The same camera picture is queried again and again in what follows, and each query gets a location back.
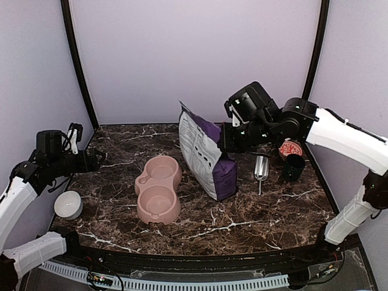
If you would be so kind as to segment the silver metal scoop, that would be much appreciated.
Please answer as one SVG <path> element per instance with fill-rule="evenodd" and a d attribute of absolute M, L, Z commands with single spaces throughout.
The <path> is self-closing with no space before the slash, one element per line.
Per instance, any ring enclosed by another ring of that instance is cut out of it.
<path fill-rule="evenodd" d="M 262 182 L 268 178 L 269 175 L 269 159 L 266 156 L 258 155 L 255 161 L 254 176 L 258 181 L 258 195 L 261 195 Z"/>

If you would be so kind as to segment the purple white pet food bag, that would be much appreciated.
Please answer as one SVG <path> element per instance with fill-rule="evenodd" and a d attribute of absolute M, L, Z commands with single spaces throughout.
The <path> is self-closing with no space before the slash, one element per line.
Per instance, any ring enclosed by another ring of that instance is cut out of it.
<path fill-rule="evenodd" d="M 180 105 L 179 146 L 189 170 L 215 201 L 234 195 L 238 191 L 238 166 L 218 147 L 220 126 Z"/>

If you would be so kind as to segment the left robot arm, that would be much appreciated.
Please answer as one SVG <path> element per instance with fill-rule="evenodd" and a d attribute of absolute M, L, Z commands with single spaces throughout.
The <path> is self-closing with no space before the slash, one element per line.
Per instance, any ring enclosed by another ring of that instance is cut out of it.
<path fill-rule="evenodd" d="M 59 227 L 31 241 L 6 248 L 13 229 L 48 186 L 60 177 L 99 170 L 106 154 L 96 150 L 34 150 L 30 158 L 17 164 L 10 174 L 7 188 L 1 194 L 1 290 L 15 290 L 19 280 L 46 261 L 63 255 L 72 264 L 85 260 L 76 231 Z"/>

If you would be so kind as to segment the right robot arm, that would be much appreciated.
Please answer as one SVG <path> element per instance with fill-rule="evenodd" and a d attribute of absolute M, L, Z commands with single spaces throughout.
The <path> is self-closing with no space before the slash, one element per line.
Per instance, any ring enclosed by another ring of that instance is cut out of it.
<path fill-rule="evenodd" d="M 230 98 L 224 107 L 232 119 L 221 127 L 219 146 L 225 152 L 246 152 L 260 144 L 293 139 L 330 150 L 368 169 L 354 197 L 326 224 L 318 243 L 310 248 L 313 262 L 324 262 L 333 246 L 372 215 L 387 209 L 387 138 L 301 98 L 292 98 L 279 109 L 273 101 L 244 94 Z"/>

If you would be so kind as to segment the pink double pet bowl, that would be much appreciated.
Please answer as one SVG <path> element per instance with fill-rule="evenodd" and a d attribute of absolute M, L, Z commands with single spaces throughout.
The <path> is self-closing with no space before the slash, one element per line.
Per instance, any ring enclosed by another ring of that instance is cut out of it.
<path fill-rule="evenodd" d="M 177 195 L 181 180 L 181 168 L 171 156 L 156 156 L 146 162 L 135 179 L 137 213 L 142 222 L 168 225 L 177 219 L 181 211 Z"/>

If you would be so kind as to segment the white grey ceramic bowl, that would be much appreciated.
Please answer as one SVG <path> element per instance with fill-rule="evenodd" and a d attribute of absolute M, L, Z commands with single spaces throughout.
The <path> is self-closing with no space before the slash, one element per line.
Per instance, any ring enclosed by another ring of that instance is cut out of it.
<path fill-rule="evenodd" d="M 64 220 L 74 220 L 83 210 L 83 200 L 76 191 L 66 191 L 59 195 L 54 204 L 55 214 Z"/>

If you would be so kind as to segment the red patterned bowl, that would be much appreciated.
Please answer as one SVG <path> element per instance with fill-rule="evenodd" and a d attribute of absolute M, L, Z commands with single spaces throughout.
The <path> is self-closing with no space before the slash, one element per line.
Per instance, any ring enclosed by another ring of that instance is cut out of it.
<path fill-rule="evenodd" d="M 302 156 L 303 150 L 297 142 L 288 140 L 283 142 L 281 147 L 278 149 L 278 153 L 280 157 L 285 161 L 287 156 L 291 154 Z"/>

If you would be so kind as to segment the dark green cup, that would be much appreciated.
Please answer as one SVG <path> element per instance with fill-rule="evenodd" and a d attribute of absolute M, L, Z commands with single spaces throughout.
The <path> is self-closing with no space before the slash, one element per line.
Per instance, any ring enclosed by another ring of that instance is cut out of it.
<path fill-rule="evenodd" d="M 305 166 L 306 162 L 302 156 L 297 154 L 287 155 L 283 168 L 284 179 L 287 181 L 297 181 Z"/>

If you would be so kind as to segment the black front table rail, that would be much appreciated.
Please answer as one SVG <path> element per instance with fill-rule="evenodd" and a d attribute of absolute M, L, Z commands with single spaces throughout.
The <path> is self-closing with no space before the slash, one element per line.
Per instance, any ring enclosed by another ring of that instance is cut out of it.
<path fill-rule="evenodd" d="M 253 252 L 249 246 L 212 243 L 196 238 L 182 240 L 155 233 L 133 233 L 125 237 L 100 238 L 82 233 L 79 247 L 55 257 L 61 263 L 118 273 L 133 270 L 203 273 L 264 269 L 268 272 L 299 272 L 315 264 L 335 264 L 342 248 L 317 249 L 314 245 L 293 249 Z"/>

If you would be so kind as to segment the black left frame post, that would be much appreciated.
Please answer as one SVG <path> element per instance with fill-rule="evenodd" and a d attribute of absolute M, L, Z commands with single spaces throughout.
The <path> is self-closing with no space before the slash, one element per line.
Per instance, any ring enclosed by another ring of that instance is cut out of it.
<path fill-rule="evenodd" d="M 84 76 L 83 67 L 81 64 L 81 58 L 78 51 L 75 29 L 72 20 L 72 13 L 70 11 L 70 1 L 60 0 L 60 3 L 73 68 L 75 70 L 75 75 L 78 81 L 79 89 L 81 91 L 82 100 L 84 102 L 90 123 L 92 125 L 93 130 L 96 131 L 99 128 L 99 122 L 92 104 L 92 99 L 90 97 L 90 93 Z"/>

